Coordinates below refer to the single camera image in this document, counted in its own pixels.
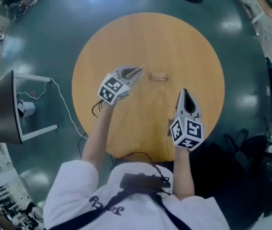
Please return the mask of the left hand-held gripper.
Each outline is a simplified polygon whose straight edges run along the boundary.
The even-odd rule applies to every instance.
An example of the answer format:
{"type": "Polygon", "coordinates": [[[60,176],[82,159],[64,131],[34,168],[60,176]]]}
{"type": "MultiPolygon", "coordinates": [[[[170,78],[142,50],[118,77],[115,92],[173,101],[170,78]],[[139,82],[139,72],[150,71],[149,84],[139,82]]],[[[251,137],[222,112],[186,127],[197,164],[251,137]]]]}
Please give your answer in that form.
{"type": "Polygon", "coordinates": [[[136,66],[120,66],[106,75],[99,87],[98,96],[108,104],[116,104],[126,97],[142,74],[142,69],[136,66]]]}

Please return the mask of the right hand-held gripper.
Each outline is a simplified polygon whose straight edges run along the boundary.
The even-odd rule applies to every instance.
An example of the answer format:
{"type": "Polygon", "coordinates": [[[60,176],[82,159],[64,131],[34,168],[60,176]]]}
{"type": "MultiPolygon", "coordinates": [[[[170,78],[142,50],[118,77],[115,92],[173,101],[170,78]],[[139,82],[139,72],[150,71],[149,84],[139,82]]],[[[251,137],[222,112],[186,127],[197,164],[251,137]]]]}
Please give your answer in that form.
{"type": "Polygon", "coordinates": [[[196,97],[182,89],[176,104],[173,122],[169,127],[175,147],[193,151],[204,141],[201,108],[196,97]]]}

